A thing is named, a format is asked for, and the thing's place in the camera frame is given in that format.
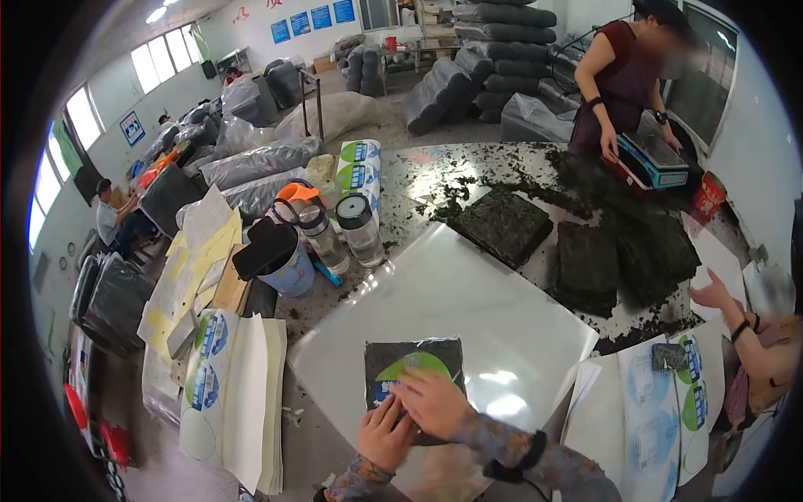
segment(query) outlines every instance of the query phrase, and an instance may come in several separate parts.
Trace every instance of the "man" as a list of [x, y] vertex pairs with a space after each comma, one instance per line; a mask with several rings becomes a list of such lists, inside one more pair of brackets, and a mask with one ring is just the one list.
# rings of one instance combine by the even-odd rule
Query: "man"
[[98, 205], [97, 226], [98, 235], [112, 251], [117, 251], [123, 258], [131, 252], [131, 243], [134, 231], [145, 235], [155, 235], [153, 224], [140, 212], [133, 212], [137, 208], [139, 196], [134, 194], [119, 210], [108, 203], [112, 200], [112, 182], [104, 178], [97, 186]]
[[170, 121], [169, 115], [162, 115], [159, 117], [159, 132], [165, 131], [166, 129], [170, 129], [175, 124]]
[[240, 70], [233, 66], [229, 66], [226, 69], [226, 80], [223, 81], [223, 85], [229, 85], [241, 76], [243, 76], [243, 73]]

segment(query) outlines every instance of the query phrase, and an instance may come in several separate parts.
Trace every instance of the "blue bucket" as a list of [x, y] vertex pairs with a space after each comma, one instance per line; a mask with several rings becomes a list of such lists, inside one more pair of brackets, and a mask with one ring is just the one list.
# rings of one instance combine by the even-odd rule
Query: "blue bucket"
[[301, 238], [298, 238], [296, 251], [287, 263], [273, 273], [257, 275], [257, 278], [287, 298], [295, 298], [307, 292], [315, 280], [315, 268], [312, 267], [312, 261], [301, 243]]

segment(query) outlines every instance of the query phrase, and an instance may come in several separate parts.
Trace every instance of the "cable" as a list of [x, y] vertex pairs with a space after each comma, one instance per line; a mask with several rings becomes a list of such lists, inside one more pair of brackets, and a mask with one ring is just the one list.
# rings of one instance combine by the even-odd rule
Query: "cable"
[[[622, 16], [622, 17], [620, 17], [618, 19], [614, 19], [613, 21], [608, 21], [604, 26], [607, 26], [612, 22], [616, 22], [616, 21], [621, 21], [623, 19], [627, 19], [630, 16], [632, 16], [632, 14], [628, 14], [627, 16]], [[583, 37], [585, 37], [586, 35], [588, 35], [592, 31], [597, 31], [599, 29], [600, 29], [600, 27], [591, 28], [590, 30], [586, 31], [583, 35], [580, 35], [579, 37], [575, 38], [571, 42], [569, 42], [566, 45], [564, 45], [563, 47], [561, 47], [560, 50], [558, 52], [556, 52], [555, 55], [552, 57], [552, 66], [550, 68], [551, 73], [552, 73], [552, 80], [555, 82], [555, 85], [557, 85], [561, 89], [561, 91], [563, 91], [563, 96], [567, 96], [569, 94], [573, 94], [574, 92], [577, 92], [580, 89], [577, 86], [577, 82], [575, 82], [573, 86], [565, 88], [565, 87], [563, 87], [563, 84], [558, 82], [558, 80], [555, 78], [555, 61], [557, 60], [557, 56], [559, 56], [561, 53], [563, 53], [563, 51], [565, 51], [573, 43], [579, 42]]]
[[538, 486], [537, 486], [535, 483], [533, 483], [532, 481], [528, 480], [527, 478], [524, 478], [524, 482], [525, 482], [526, 484], [529, 484], [529, 485], [530, 485], [530, 486], [532, 486], [533, 488], [535, 488], [535, 489], [536, 489], [536, 490], [537, 490], [537, 491], [538, 491], [538, 492], [541, 494], [541, 496], [542, 496], [542, 497], [544, 497], [544, 500], [549, 500], [549, 499], [547, 498], [547, 496], [546, 496], [546, 495], [544, 495], [544, 493], [541, 491], [541, 489], [540, 489], [540, 488], [538, 488]]

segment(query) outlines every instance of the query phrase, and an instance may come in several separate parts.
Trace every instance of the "woman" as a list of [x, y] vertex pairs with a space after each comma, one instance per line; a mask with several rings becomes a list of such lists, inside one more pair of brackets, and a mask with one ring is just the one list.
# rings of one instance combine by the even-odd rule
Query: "woman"
[[645, 108], [654, 110], [664, 141], [679, 153], [658, 75], [667, 58], [691, 48], [691, 28], [670, 0], [634, 0], [633, 6], [643, 19], [600, 28], [574, 72], [583, 95], [569, 142], [574, 153], [596, 157], [601, 151], [615, 162], [616, 135], [638, 129]]
[[708, 275], [711, 284], [702, 289], [689, 289], [689, 295], [698, 304], [722, 311], [741, 363], [728, 384], [715, 428], [741, 431], [789, 390], [800, 361], [803, 322], [796, 317], [768, 322], [745, 312], [728, 294], [719, 277], [711, 270]]
[[[410, 451], [416, 434], [413, 421], [427, 434], [494, 459], [497, 479], [520, 482], [523, 476], [560, 490], [567, 502], [622, 500], [596, 463], [548, 440], [543, 432], [529, 434], [477, 413], [441, 374], [408, 367], [399, 381], [404, 385], [391, 386], [393, 393], [363, 417], [357, 457], [349, 469], [320, 490], [314, 502], [365, 500], [389, 483]], [[407, 413], [397, 423], [402, 405]]]

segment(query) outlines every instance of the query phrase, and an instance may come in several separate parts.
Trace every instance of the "red container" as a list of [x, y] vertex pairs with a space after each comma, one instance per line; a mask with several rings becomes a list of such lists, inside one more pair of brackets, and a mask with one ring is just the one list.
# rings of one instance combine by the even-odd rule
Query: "red container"
[[695, 194], [695, 210], [704, 219], [711, 219], [727, 196], [728, 192], [722, 182], [711, 171], [706, 171]]

